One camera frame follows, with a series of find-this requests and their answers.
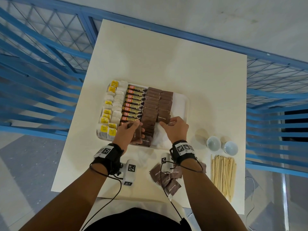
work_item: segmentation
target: forearm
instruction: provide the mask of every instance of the forearm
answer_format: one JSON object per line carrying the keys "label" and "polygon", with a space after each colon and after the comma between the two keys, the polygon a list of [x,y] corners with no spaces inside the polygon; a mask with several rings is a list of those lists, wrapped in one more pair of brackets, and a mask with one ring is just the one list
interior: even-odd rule
{"label": "forearm", "polygon": [[[181,165],[201,170],[194,159],[186,159]],[[202,230],[247,231],[236,211],[204,173],[185,168],[182,171],[189,203]]]}
{"label": "forearm", "polygon": [[[103,165],[92,166],[95,170],[108,174]],[[105,180],[105,176],[87,169],[20,230],[79,230]]]}

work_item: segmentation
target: person's right arm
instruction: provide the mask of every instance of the person's right arm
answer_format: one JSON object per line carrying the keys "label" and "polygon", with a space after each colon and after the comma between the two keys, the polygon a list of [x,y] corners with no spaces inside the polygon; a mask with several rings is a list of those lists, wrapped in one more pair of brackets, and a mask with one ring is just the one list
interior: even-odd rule
{"label": "person's right arm", "polygon": [[[160,125],[171,143],[186,141],[188,124],[180,117],[171,118],[170,122],[169,125],[160,122]],[[181,165],[192,170],[201,170],[194,159],[183,160]],[[204,173],[183,167],[182,172],[187,197],[201,230],[247,231],[236,211]]]}

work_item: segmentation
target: small bowl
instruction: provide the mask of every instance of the small bowl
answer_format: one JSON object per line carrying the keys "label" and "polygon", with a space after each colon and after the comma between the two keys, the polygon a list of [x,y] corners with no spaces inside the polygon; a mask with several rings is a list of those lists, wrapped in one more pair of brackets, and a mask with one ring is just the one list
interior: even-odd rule
{"label": "small bowl", "polygon": [[216,136],[211,136],[207,139],[206,146],[211,151],[218,151],[221,147],[220,139],[218,139]]}
{"label": "small bowl", "polygon": [[238,152],[238,146],[235,142],[228,141],[222,145],[222,150],[228,155],[236,155]]}

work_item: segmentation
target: white cable on floor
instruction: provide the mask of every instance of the white cable on floor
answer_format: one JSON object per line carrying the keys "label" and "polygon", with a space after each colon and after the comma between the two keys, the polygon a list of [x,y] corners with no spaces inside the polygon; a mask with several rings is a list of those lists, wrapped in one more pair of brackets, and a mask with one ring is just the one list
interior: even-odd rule
{"label": "white cable on floor", "polygon": [[252,191],[252,195],[251,195],[251,202],[252,202],[252,204],[253,204],[253,207],[252,207],[252,209],[249,211],[249,213],[247,214],[247,216],[246,216],[246,221],[245,221],[245,225],[251,230],[251,231],[256,231],[255,229],[252,229],[252,228],[250,228],[248,225],[247,225],[247,218],[248,218],[248,216],[249,216],[249,214],[252,212],[252,210],[254,210],[254,203],[253,203],[253,194],[254,194],[254,190],[256,189],[256,184],[254,183],[254,179],[252,178],[252,177],[245,177],[245,178],[250,178],[250,179],[252,179],[252,182],[253,182],[253,191]]}

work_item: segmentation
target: white table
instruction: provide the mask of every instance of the white table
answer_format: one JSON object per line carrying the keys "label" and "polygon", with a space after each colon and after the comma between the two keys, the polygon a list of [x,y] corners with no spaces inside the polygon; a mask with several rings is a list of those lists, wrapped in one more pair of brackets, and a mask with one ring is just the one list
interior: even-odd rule
{"label": "white table", "polygon": [[[108,141],[97,138],[102,99],[113,80],[152,86],[184,94],[189,99],[187,140],[198,159],[207,164],[211,152],[205,138],[215,135],[239,146],[235,192],[232,201],[244,214],[246,55],[202,45],[149,30],[103,20],[81,90],[52,191],[61,192],[83,172],[93,155]],[[140,168],[132,187],[123,186],[118,199],[167,202],[162,189],[149,176],[163,150],[130,145],[121,161],[135,159]],[[222,150],[217,154],[225,155]],[[190,208],[183,180],[174,196]],[[107,179],[99,197],[112,198],[119,182]]]}

